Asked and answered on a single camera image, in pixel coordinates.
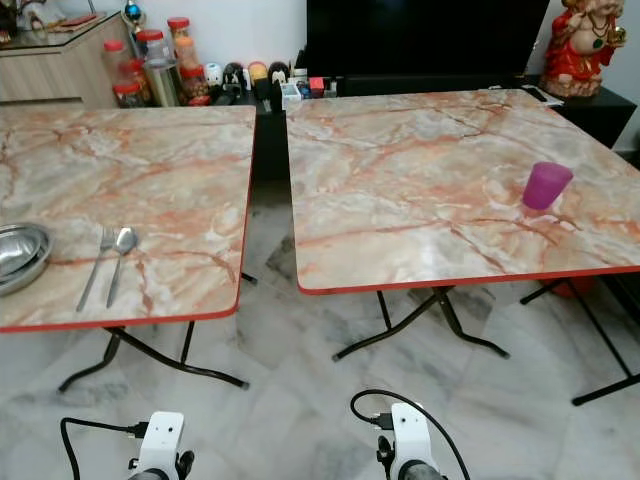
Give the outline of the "red-lidded orange snack jar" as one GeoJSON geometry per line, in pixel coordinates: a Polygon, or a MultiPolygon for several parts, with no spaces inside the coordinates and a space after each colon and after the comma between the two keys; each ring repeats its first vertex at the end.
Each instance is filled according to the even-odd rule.
{"type": "Polygon", "coordinates": [[[195,46],[195,40],[189,35],[191,20],[188,17],[170,17],[166,20],[174,46],[175,59],[182,68],[201,67],[195,46]]]}

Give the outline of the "red-lidded clear jar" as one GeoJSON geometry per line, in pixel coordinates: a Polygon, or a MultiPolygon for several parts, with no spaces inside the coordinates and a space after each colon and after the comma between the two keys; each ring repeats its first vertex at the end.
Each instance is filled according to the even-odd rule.
{"type": "Polygon", "coordinates": [[[134,33],[134,40],[140,45],[141,56],[146,64],[165,64],[172,61],[168,42],[160,29],[141,29],[134,33]]]}
{"type": "Polygon", "coordinates": [[[127,72],[122,72],[122,65],[129,63],[128,51],[120,40],[106,40],[102,44],[102,64],[104,64],[105,72],[109,74],[111,84],[119,86],[119,84],[131,83],[131,76],[127,72]]]}

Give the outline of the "steel spoon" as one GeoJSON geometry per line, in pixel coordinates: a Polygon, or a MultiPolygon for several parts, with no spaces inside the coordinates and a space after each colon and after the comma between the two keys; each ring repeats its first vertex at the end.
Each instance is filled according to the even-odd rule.
{"type": "Polygon", "coordinates": [[[136,230],[132,227],[123,227],[116,234],[114,250],[116,251],[116,262],[111,274],[111,280],[108,288],[108,297],[106,297],[105,305],[110,308],[116,301],[116,292],[118,292],[119,275],[122,270],[122,264],[129,252],[133,251],[140,243],[140,237],[137,236],[136,230]]]}

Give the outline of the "steel canister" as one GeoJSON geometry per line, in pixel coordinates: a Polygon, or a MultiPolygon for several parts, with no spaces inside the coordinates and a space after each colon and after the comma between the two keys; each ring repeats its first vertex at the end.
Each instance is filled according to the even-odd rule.
{"type": "Polygon", "coordinates": [[[146,60],[143,68],[160,108],[179,108],[183,105],[183,88],[175,61],[146,60]]]}

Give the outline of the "marble-pattern folding table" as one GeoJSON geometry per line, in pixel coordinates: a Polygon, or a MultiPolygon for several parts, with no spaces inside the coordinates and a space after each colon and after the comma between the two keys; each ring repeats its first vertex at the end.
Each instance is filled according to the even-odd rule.
{"type": "Polygon", "coordinates": [[[285,114],[297,285],[428,288],[640,273],[640,170],[522,90],[303,101],[285,114]],[[573,179],[522,204],[535,163],[573,179]]]}
{"type": "Polygon", "coordinates": [[[105,360],[127,343],[170,369],[246,388],[157,352],[129,328],[236,312],[255,122],[251,106],[4,108],[3,220],[49,229],[54,247],[35,282],[1,298],[1,332],[101,328],[109,334],[105,360]],[[105,227],[132,227],[140,243],[122,264],[114,305],[105,305],[113,248],[77,312],[105,227]]]}

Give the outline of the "purple plastic cup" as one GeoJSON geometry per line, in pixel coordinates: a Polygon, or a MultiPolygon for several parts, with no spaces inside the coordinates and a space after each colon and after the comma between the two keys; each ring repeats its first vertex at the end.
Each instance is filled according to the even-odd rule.
{"type": "Polygon", "coordinates": [[[548,210],[573,179],[573,170],[558,163],[535,163],[527,178],[522,204],[531,210],[548,210]]]}

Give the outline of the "short red-lidded jar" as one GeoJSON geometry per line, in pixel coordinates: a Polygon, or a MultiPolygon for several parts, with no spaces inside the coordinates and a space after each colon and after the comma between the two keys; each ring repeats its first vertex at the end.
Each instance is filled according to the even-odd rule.
{"type": "Polygon", "coordinates": [[[147,106],[145,88],[140,83],[114,84],[111,91],[114,93],[116,105],[119,108],[146,108],[147,106]]]}

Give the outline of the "white paper stack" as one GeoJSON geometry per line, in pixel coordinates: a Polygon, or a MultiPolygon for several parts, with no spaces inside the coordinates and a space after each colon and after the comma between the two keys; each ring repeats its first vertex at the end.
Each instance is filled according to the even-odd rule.
{"type": "Polygon", "coordinates": [[[524,86],[521,86],[520,88],[522,91],[530,93],[531,96],[534,96],[536,100],[541,102],[541,104],[550,106],[550,108],[556,108],[556,106],[561,106],[564,104],[564,101],[562,99],[558,99],[558,97],[540,90],[540,88],[534,86],[534,84],[524,84],[524,86]]]}

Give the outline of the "black metal stand legs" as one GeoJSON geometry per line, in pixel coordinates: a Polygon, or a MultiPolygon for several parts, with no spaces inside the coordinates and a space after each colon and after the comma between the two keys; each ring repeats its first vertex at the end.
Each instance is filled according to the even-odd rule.
{"type": "MultiPolygon", "coordinates": [[[[600,275],[596,276],[596,279],[607,288],[613,300],[620,305],[626,319],[630,320],[632,324],[640,326],[640,289],[627,287],[626,276],[628,276],[628,274],[600,275]]],[[[614,346],[611,335],[609,335],[607,330],[604,329],[604,326],[600,324],[600,321],[596,319],[589,303],[585,301],[579,289],[573,284],[576,280],[580,280],[580,276],[550,280],[549,283],[541,285],[536,291],[526,294],[526,296],[522,297],[518,302],[520,302],[521,305],[529,305],[531,301],[544,296],[544,294],[553,292],[554,289],[562,287],[562,285],[570,289],[570,297],[580,306],[581,310],[585,312],[585,315],[588,316],[588,320],[590,324],[594,326],[596,334],[603,340],[605,347],[611,352],[613,360],[617,362],[618,367],[623,371],[622,380],[614,381],[614,383],[607,385],[607,387],[590,390],[589,393],[581,394],[581,396],[571,399],[573,406],[582,406],[582,404],[598,401],[600,398],[621,392],[623,389],[640,385],[640,372],[632,371],[631,367],[627,365],[625,357],[623,357],[617,347],[614,346]]]]}

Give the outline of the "red laughing figurine statue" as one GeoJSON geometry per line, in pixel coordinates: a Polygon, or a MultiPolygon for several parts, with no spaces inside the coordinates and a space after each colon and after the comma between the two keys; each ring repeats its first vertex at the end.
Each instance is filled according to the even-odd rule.
{"type": "Polygon", "coordinates": [[[550,27],[550,45],[539,88],[558,99],[593,97],[602,87],[602,69],[626,45],[618,24],[625,0],[561,0],[564,12],[550,27]]]}

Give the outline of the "black flat television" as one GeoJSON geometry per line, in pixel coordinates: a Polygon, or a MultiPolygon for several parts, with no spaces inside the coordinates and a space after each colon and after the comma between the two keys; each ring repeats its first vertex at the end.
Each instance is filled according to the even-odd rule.
{"type": "Polygon", "coordinates": [[[550,0],[307,0],[303,64],[320,76],[525,72],[550,0]]]}

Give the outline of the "stainless steel bowl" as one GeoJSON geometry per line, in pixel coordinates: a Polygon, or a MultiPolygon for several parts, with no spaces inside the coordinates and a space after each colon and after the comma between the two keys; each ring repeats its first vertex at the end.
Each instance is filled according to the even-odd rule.
{"type": "Polygon", "coordinates": [[[0,230],[0,296],[17,293],[44,273],[54,247],[50,230],[33,223],[0,230]]]}

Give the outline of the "red-lidded dark snack jar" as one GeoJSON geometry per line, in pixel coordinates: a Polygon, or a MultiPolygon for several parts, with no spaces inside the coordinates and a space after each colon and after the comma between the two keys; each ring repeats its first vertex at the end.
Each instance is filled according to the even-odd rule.
{"type": "Polygon", "coordinates": [[[180,83],[183,88],[183,101],[187,106],[207,105],[210,102],[210,84],[206,70],[202,65],[179,67],[180,83]]]}

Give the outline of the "steel fork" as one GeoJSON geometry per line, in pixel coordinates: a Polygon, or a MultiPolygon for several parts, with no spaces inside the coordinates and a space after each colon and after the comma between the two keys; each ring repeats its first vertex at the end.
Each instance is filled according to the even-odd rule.
{"type": "Polygon", "coordinates": [[[79,296],[79,300],[76,306],[77,312],[81,312],[84,306],[86,306],[88,297],[90,297],[90,293],[93,288],[93,283],[95,283],[96,275],[97,273],[99,273],[101,261],[102,259],[104,259],[106,252],[108,252],[109,250],[113,250],[115,246],[116,234],[118,234],[118,229],[108,227],[102,229],[102,234],[99,242],[99,251],[97,251],[95,260],[93,260],[93,266],[90,271],[90,276],[88,276],[87,282],[84,283],[83,291],[81,292],[81,296],[79,296]]]}

